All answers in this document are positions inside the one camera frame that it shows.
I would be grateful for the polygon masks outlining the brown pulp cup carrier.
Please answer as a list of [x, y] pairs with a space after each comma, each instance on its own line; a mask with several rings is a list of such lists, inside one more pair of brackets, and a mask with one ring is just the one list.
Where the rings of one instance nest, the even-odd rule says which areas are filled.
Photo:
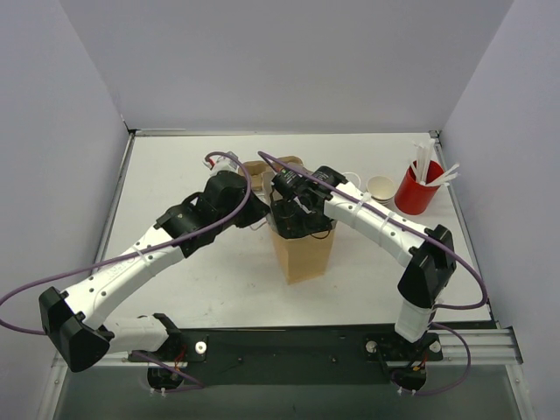
[[[303, 161], [301, 158], [296, 156], [286, 156], [280, 157], [280, 161], [286, 164], [296, 164], [302, 165]], [[260, 192], [263, 189], [263, 174], [267, 172], [275, 173], [281, 169], [281, 166], [276, 163], [272, 163], [273, 166], [268, 165], [262, 160], [246, 161], [242, 165], [248, 171], [251, 177], [251, 188], [255, 192]]]

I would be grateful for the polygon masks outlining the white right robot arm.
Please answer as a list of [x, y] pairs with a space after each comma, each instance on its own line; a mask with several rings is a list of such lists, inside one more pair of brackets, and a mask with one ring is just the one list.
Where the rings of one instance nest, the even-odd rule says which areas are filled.
[[288, 218], [321, 216], [344, 224], [387, 251], [404, 267], [397, 285], [402, 306], [395, 332], [410, 343], [427, 332], [439, 296], [457, 268], [452, 233], [400, 218], [377, 203], [345, 175], [328, 166], [311, 174], [301, 168], [279, 169], [269, 182]]

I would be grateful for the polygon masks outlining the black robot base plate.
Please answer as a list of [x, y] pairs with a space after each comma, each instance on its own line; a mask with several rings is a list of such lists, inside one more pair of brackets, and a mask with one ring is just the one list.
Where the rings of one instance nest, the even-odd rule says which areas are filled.
[[148, 363], [155, 389], [384, 384], [395, 368], [442, 359], [436, 333], [410, 343], [391, 324], [181, 329], [162, 349], [128, 357]]

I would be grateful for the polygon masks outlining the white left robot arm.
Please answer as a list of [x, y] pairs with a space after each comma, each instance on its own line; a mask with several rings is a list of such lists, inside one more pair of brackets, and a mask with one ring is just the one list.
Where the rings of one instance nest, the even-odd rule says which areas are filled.
[[74, 373], [106, 354], [149, 352], [169, 360], [184, 346], [181, 330], [163, 313], [116, 318], [114, 310], [153, 277], [212, 244], [230, 227], [261, 221], [269, 207], [251, 191], [248, 172], [232, 152], [206, 157], [201, 192], [170, 207], [114, 262], [63, 291], [38, 299], [45, 335]]

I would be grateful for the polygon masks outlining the brown paper bag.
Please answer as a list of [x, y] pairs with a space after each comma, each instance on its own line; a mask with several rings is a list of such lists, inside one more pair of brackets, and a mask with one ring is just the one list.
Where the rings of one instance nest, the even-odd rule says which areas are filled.
[[253, 192], [270, 208], [266, 221], [286, 283], [296, 284], [324, 275], [336, 222], [318, 213], [307, 213], [296, 202], [284, 200], [272, 188], [274, 172], [263, 161], [249, 161], [247, 167]]

